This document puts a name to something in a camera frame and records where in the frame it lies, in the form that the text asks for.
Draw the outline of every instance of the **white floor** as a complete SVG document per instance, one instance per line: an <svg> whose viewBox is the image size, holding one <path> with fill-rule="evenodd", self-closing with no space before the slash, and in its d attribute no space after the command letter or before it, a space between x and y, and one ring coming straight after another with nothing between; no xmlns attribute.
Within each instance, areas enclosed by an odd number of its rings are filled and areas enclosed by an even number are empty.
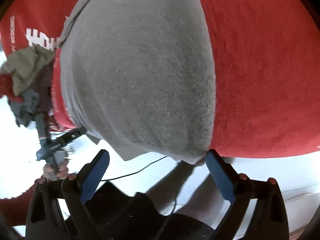
<svg viewBox="0 0 320 240"><path fill-rule="evenodd" d="M45 163L35 161L36 151L40 148L36 131L28 131L15 125L14 116L6 103L6 98L0 99L0 124L0 198L15 197L27 190L34 180L41 176ZM70 156L72 158L68 166L70 172L79 171L85 163L94 158L100 149L104 148L109 151L111 162L104 179L133 173L162 157L157 153L148 153L124 162L107 142L102 141L96 146L86 136L76 140L74 147L76 153ZM175 163L172 159L165 158L136 175L114 181L114 184L128 195L134 195L138 191L145 192L164 177L175 166ZM279 159L238 158L233 167L238 173L245 173L252 179L276 178L284 199L288 200L301 194L320 192L319 163L320 152L316 152ZM208 170L205 166L196 168L178 198L178 205L183 205L188 201L207 174ZM308 213L314 213L320 203L319 198L314 198L312 201L314 202L312 205L310 200L302 204L306 205L305 209L309 208ZM216 222L222 218L226 208L227 205ZM308 222L300 221L301 219L294 214L289 217L289 224L293 226Z"/></svg>

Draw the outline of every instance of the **folded gray shirt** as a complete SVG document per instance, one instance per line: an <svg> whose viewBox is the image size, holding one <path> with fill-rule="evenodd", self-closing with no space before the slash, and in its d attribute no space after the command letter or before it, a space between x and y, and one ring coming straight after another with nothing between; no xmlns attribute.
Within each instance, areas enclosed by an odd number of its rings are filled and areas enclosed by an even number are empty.
<svg viewBox="0 0 320 240"><path fill-rule="evenodd" d="M61 48L62 95L76 125L124 160L204 156L215 74L200 0L79 0Z"/></svg>

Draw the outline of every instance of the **gray cloth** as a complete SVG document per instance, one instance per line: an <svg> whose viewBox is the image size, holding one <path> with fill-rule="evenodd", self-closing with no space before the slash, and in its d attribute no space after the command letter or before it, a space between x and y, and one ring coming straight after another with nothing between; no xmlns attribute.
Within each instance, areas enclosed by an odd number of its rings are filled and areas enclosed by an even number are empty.
<svg viewBox="0 0 320 240"><path fill-rule="evenodd" d="M12 90L18 97L35 82L45 66L52 64L54 57L55 52L40 45L19 49L9 55L0 68L0 74L12 74Z"/></svg>
<svg viewBox="0 0 320 240"><path fill-rule="evenodd" d="M215 74L200 0L79 0L61 40L62 94L76 125L124 160L204 156Z"/></svg>

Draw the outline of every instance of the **maroon cloth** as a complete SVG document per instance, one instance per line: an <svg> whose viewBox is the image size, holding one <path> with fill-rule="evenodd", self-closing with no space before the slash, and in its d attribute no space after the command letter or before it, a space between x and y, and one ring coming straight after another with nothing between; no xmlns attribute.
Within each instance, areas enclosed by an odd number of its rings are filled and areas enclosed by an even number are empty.
<svg viewBox="0 0 320 240"><path fill-rule="evenodd" d="M0 213L8 221L11 227L24 226L27 214L38 179L26 192L15 198L0 199Z"/></svg>

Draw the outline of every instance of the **blue gripper pad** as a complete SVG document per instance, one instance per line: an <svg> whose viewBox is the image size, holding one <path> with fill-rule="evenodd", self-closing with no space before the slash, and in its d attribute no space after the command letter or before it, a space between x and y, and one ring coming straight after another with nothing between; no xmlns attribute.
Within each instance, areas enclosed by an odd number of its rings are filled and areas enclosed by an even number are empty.
<svg viewBox="0 0 320 240"><path fill-rule="evenodd" d="M205 157L207 167L223 198L231 204L236 200L234 183L238 174L230 164L224 162L215 150L209 150Z"/></svg>
<svg viewBox="0 0 320 240"><path fill-rule="evenodd" d="M101 150L93 161L89 164L92 165L91 171L85 178L84 182L81 185L81 196L80 201L82 204L86 201L92 199L93 194L95 193L104 173L106 172L110 163L110 155L108 151Z"/></svg>

